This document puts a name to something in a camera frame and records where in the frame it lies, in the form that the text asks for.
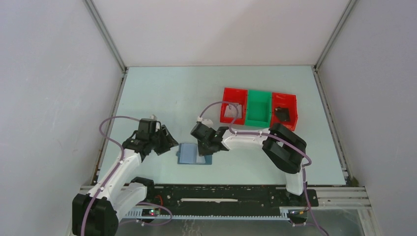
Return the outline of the blue leather card holder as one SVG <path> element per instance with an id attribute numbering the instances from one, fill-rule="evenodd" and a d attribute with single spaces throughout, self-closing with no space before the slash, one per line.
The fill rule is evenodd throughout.
<path id="1" fill-rule="evenodd" d="M 176 153 L 179 165 L 211 165 L 212 156 L 200 156 L 198 145 L 194 143 L 181 143 Z"/>

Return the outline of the black credit card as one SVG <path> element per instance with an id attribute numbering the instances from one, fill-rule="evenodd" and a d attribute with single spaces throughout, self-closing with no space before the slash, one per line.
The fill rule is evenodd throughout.
<path id="1" fill-rule="evenodd" d="M 276 107 L 274 109 L 274 115 L 280 122 L 289 122 L 291 120 L 288 108 Z"/>

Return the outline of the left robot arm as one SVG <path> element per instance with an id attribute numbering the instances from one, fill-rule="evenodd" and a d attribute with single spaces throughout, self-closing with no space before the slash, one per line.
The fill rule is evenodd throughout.
<path id="1" fill-rule="evenodd" d="M 122 144 L 109 138 L 120 148 L 118 157 L 104 177 L 86 194 L 77 194 L 72 201 L 72 233 L 76 236 L 114 236 L 122 218 L 138 203 L 149 205 L 155 200 L 154 182 L 128 178 L 155 152 L 164 154 L 178 146 L 165 125 L 156 116 L 138 120 L 138 128 Z"/>

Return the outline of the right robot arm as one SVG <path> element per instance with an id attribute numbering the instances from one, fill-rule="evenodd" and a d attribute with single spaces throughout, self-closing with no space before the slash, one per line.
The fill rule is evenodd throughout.
<path id="1" fill-rule="evenodd" d="M 280 123 L 261 130 L 239 130 L 227 126 L 214 129 L 203 121 L 196 122 L 190 132 L 198 141 L 199 155 L 212 155 L 237 148 L 261 149 L 286 178 L 286 199 L 294 206 L 306 198 L 304 166 L 311 163 L 306 157 L 307 143 Z"/>

